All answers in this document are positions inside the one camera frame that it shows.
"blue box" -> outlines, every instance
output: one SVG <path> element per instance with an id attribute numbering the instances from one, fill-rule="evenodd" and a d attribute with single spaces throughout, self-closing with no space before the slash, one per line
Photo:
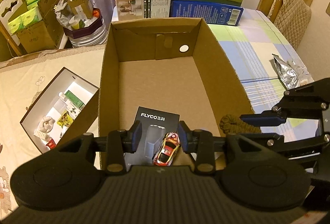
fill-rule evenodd
<path id="1" fill-rule="evenodd" d="M 243 8 L 226 4 L 173 0 L 172 17 L 202 17 L 208 24 L 237 26 L 243 14 Z"/>

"yellow package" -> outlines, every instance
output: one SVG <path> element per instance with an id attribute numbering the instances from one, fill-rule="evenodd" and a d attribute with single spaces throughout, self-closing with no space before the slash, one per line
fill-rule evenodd
<path id="1" fill-rule="evenodd" d="M 28 27 L 42 20 L 38 7 L 34 7 L 31 10 L 21 14 L 21 19 L 24 27 Z"/>
<path id="2" fill-rule="evenodd" d="M 57 124 L 63 128 L 63 126 L 69 127 L 73 123 L 73 118 L 65 110 L 62 116 L 58 119 Z"/>
<path id="3" fill-rule="evenodd" d="M 14 20 L 8 22 L 8 27 L 11 34 L 15 34 L 16 32 L 22 30 L 24 25 L 21 17 L 16 17 Z"/>

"orange object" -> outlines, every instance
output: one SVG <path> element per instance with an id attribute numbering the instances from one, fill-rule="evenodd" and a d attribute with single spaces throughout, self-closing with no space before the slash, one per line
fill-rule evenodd
<path id="1" fill-rule="evenodd" d="M 100 17 L 100 13 L 97 10 L 93 11 L 93 16 L 99 18 Z"/>

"white plastic container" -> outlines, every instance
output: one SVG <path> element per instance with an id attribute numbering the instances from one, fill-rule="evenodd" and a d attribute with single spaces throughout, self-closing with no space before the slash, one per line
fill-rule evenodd
<path id="1" fill-rule="evenodd" d="M 69 37 L 72 46 L 74 48 L 78 48 L 82 46 L 92 46 L 105 43 L 108 38 L 108 31 L 105 27 L 104 21 L 102 22 L 103 25 L 95 30 L 91 35 L 87 35 L 78 39 Z"/>

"chair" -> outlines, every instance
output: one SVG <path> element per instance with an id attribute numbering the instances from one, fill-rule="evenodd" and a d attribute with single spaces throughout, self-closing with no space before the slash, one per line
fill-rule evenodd
<path id="1" fill-rule="evenodd" d="M 20 41 L 17 35 L 11 36 L 9 33 L 8 21 L 10 17 L 17 11 L 17 10 L 27 10 L 26 2 L 24 0 L 3 0 L 0 3 L 0 31 L 4 35 L 4 37 L 9 42 L 10 46 L 13 48 L 15 53 L 18 56 L 23 55 L 23 51 L 19 48 Z"/>
<path id="2" fill-rule="evenodd" d="M 274 0 L 268 18 L 296 50 L 311 20 L 311 8 L 304 0 Z"/>

